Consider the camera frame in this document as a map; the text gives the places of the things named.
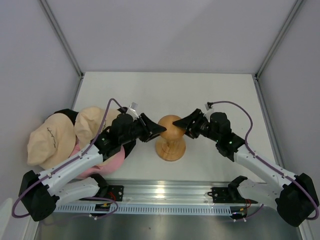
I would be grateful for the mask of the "wooden hat stand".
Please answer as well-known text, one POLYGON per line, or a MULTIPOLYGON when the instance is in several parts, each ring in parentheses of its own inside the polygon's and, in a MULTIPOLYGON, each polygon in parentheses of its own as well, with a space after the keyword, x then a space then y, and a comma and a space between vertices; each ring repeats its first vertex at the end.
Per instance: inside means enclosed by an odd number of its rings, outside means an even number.
POLYGON ((166 131, 160 134, 155 143, 157 155, 167 162, 179 160, 186 151, 186 142, 184 139, 185 130, 173 125, 173 122, 180 120, 177 115, 163 116, 158 124, 166 128, 166 131))

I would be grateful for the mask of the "pink bucket hat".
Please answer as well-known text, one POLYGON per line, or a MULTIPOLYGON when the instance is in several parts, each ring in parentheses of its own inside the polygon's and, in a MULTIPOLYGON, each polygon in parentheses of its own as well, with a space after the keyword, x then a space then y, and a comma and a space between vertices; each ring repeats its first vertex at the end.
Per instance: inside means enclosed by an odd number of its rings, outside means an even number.
POLYGON ((118 170, 125 161, 125 149, 122 146, 120 151, 116 153, 114 156, 107 159, 105 162, 99 165, 95 165, 93 167, 88 168, 83 173, 78 175, 76 179, 86 179, 92 174, 100 174, 101 176, 106 176, 111 173, 114 173, 118 170))

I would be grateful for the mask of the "beige bucket hat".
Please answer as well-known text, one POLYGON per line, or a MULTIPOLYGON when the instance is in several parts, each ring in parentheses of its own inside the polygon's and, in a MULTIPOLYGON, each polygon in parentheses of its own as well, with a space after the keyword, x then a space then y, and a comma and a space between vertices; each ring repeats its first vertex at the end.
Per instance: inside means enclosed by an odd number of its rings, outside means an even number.
POLYGON ((105 109, 97 106, 91 106, 82 109, 75 120, 74 132, 78 139, 78 144, 81 149, 91 143, 91 140, 95 138, 97 133, 101 133, 107 127, 112 125, 112 121, 121 113, 117 109, 109 109, 105 120, 102 124, 100 131, 100 125, 105 115, 105 109))

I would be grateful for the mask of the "black cap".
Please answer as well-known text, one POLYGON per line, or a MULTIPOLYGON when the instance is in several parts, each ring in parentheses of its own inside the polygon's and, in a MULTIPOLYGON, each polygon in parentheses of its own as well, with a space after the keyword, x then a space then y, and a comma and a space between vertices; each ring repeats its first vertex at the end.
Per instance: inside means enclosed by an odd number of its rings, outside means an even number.
MULTIPOLYGON (((75 126, 76 123, 76 117, 78 115, 79 112, 77 111, 73 111, 71 109, 62 109, 59 111, 56 111, 55 114, 57 113, 61 113, 66 115, 72 122, 73 126, 75 126)), ((136 146, 136 140, 131 141, 129 143, 126 143, 123 145, 124 151, 125 151, 125 158, 127 158, 129 156, 129 154, 131 153, 131 151, 134 149, 134 147, 136 146)))

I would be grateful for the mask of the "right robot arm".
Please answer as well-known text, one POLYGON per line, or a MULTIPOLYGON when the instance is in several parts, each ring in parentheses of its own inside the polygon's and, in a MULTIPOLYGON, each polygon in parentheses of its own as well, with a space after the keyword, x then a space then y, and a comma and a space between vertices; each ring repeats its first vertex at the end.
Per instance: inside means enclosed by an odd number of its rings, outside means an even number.
POLYGON ((305 173, 297 175, 264 160, 250 148, 246 139, 232 131, 225 113, 204 114, 196 109, 189 116, 174 121, 173 125, 184 129, 192 139, 203 136, 214 141, 223 157, 247 168, 263 180, 263 183, 257 183, 243 176, 236 178, 227 193, 233 202, 243 198, 254 200, 276 210, 293 227, 320 216, 320 203, 312 179, 305 173))

